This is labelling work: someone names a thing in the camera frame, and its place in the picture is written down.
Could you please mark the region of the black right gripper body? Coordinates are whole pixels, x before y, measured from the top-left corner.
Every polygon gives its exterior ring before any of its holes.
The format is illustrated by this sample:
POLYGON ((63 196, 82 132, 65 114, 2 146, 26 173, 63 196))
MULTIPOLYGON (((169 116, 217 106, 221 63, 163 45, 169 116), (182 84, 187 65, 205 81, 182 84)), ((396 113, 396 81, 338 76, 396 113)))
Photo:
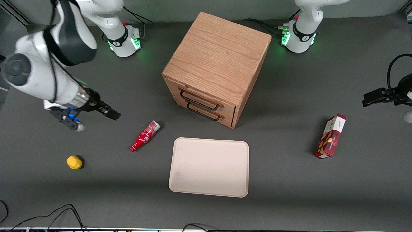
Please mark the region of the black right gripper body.
POLYGON ((91 88, 86 88, 85 90, 89 96, 89 99, 87 100, 87 103, 83 106, 83 111, 98 111, 102 113, 102 105, 106 103, 101 100, 100 94, 91 88))

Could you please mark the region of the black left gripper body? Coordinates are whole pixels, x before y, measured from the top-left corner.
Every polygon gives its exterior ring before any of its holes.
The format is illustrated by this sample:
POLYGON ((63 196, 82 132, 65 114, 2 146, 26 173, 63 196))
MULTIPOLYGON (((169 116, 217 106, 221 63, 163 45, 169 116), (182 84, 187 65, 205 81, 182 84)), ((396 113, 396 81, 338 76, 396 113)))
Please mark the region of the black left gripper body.
POLYGON ((412 91, 412 74, 403 77, 395 88, 391 88, 396 95, 393 104, 412 106, 411 91, 412 91))

